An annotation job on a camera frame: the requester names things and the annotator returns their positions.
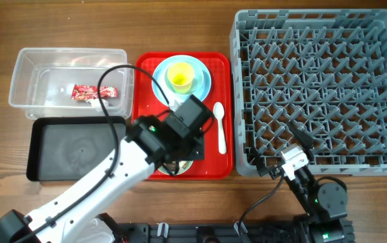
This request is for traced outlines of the white tissue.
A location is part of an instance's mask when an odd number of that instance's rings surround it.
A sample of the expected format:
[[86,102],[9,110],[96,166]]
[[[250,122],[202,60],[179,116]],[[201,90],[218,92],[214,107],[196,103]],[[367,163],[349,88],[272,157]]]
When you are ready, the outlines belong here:
[[[106,101],[106,100],[102,100],[101,101],[104,105],[105,108],[107,108],[109,106],[109,102]],[[101,109],[102,108],[102,105],[100,104],[101,103],[99,99],[89,99],[87,100],[87,103],[89,103],[93,108],[96,108],[96,109]]]

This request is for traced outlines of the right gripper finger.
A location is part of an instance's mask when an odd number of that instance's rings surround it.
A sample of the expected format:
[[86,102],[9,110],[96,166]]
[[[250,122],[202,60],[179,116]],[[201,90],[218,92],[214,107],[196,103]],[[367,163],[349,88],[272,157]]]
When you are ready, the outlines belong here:
[[288,124],[288,128],[290,132],[293,134],[295,139],[301,145],[301,148],[307,155],[308,159],[313,159],[314,155],[312,153],[312,149],[314,147],[315,140],[306,132],[299,130],[293,121],[290,121]]
[[256,167],[258,175],[260,177],[266,175],[268,173],[266,163],[255,148],[251,149],[251,155],[254,158],[251,160],[250,164]]

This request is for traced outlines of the red candy wrapper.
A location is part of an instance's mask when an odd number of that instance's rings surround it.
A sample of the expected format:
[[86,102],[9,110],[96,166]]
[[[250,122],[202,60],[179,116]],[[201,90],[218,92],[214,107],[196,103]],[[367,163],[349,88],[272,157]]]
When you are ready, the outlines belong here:
[[71,93],[71,100],[87,101],[97,99],[99,95],[102,98],[117,98],[118,89],[114,86],[101,86],[98,88],[97,86],[76,84]]

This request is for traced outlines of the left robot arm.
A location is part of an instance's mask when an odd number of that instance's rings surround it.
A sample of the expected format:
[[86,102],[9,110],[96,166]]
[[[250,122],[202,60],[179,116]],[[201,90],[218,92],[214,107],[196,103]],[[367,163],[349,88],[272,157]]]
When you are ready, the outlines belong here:
[[212,118],[180,112],[137,118],[115,150],[63,194],[27,215],[2,216],[0,242],[113,242],[115,231],[98,216],[159,167],[188,156]]

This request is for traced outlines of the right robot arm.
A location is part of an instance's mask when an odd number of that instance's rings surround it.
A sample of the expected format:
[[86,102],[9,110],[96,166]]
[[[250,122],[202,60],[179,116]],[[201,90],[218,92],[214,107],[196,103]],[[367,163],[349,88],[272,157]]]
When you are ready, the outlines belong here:
[[279,179],[275,189],[258,203],[272,196],[285,182],[305,211],[304,215],[293,220],[295,241],[350,242],[353,238],[347,235],[349,227],[345,225],[348,202],[346,184],[332,176],[316,179],[308,167],[314,158],[314,138],[299,130],[292,121],[287,126],[297,143],[279,152],[280,159],[275,165],[267,166],[261,161],[257,150],[254,151],[258,174]]

